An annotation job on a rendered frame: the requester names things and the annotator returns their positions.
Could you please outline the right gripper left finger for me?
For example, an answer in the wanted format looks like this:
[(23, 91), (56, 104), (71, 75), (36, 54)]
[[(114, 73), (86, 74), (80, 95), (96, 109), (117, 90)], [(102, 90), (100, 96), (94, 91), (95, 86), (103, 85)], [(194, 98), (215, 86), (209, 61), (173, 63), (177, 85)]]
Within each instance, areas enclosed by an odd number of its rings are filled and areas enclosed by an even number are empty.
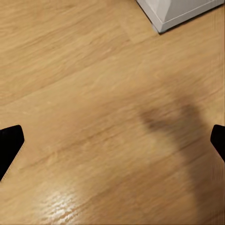
[(24, 144), (20, 124), (0, 130), (0, 181)]

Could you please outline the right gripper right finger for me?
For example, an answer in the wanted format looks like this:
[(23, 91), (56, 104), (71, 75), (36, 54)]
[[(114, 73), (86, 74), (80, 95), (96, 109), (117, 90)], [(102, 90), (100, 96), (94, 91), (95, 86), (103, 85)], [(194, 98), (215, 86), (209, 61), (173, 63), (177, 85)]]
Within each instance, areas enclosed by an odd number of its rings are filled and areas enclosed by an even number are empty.
[(210, 141), (225, 162), (225, 127), (214, 125)]

